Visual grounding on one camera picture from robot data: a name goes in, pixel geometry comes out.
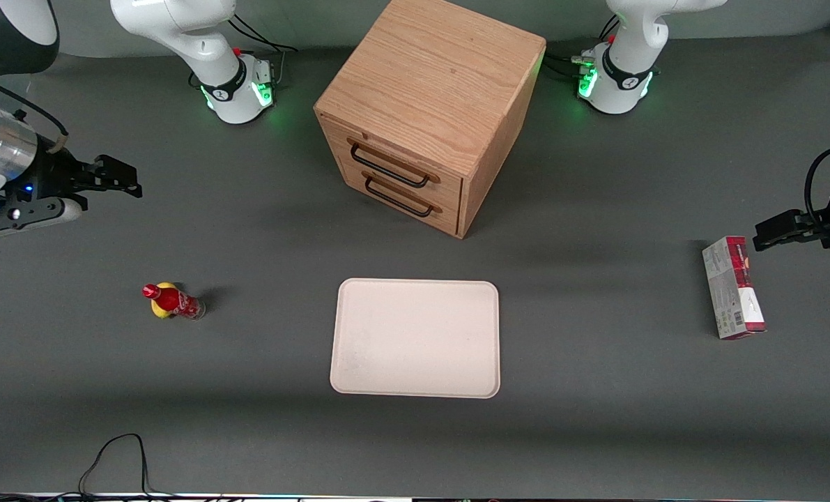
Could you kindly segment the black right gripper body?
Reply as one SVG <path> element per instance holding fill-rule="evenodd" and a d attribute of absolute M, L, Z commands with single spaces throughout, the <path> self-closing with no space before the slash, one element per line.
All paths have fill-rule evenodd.
<path fill-rule="evenodd" d="M 19 200 L 62 197 L 79 200 L 78 194 L 100 187 L 94 165 L 78 161 L 66 149 L 48 153 L 40 149 L 29 168 L 19 177 Z"/>

